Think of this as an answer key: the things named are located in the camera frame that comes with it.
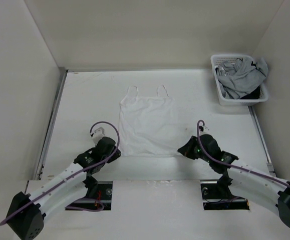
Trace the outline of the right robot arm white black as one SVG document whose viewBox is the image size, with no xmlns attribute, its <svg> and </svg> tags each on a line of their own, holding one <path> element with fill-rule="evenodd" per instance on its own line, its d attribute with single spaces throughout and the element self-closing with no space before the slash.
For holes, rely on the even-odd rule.
<svg viewBox="0 0 290 240">
<path fill-rule="evenodd" d="M 252 201 L 277 215 L 290 228 L 290 181 L 259 172 L 244 163 L 234 165 L 238 157 L 221 150 L 209 134 L 192 136 L 177 151 L 186 158 L 204 160 L 221 175 L 216 189 L 221 197 L 233 195 Z"/>
</svg>

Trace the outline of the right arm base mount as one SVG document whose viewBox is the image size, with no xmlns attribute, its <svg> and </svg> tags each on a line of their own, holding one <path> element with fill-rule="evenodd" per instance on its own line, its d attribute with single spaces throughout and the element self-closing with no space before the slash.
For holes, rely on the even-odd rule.
<svg viewBox="0 0 290 240">
<path fill-rule="evenodd" d="M 206 211 L 249 210 L 248 200 L 234 196 L 229 190 L 231 179 L 222 176 L 218 180 L 200 182 L 203 208 Z"/>
</svg>

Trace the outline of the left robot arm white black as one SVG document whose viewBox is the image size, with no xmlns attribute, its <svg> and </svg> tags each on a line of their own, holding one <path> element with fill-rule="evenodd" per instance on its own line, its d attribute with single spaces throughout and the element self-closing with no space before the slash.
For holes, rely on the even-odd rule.
<svg viewBox="0 0 290 240">
<path fill-rule="evenodd" d="M 89 212 L 104 209 L 102 191 L 93 177 L 101 168 L 120 157 L 116 143 L 109 137 L 102 137 L 97 144 L 79 154 L 59 175 L 36 191 L 17 193 L 10 204 L 2 225 L 7 224 L 21 240 L 33 240 L 43 230 L 45 223 L 58 212 L 79 210 L 74 202 L 88 199 Z"/>
</svg>

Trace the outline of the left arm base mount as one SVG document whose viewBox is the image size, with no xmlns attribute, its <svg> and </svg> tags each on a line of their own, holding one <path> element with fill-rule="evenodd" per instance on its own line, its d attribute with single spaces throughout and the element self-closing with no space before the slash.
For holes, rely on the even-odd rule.
<svg viewBox="0 0 290 240">
<path fill-rule="evenodd" d="M 86 195 L 71 203 L 65 210 L 87 212 L 110 211 L 112 206 L 113 182 L 97 181 L 94 177 L 90 177 L 84 183 L 88 187 Z"/>
</svg>

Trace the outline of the white tank top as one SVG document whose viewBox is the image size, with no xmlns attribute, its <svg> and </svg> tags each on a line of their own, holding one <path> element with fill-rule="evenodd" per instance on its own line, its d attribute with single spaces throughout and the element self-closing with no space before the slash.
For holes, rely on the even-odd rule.
<svg viewBox="0 0 290 240">
<path fill-rule="evenodd" d="M 140 96 L 135 85 L 120 101 L 119 134 L 125 157 L 169 158 L 176 154 L 177 124 L 175 100 L 164 85 L 155 96 Z"/>
</svg>

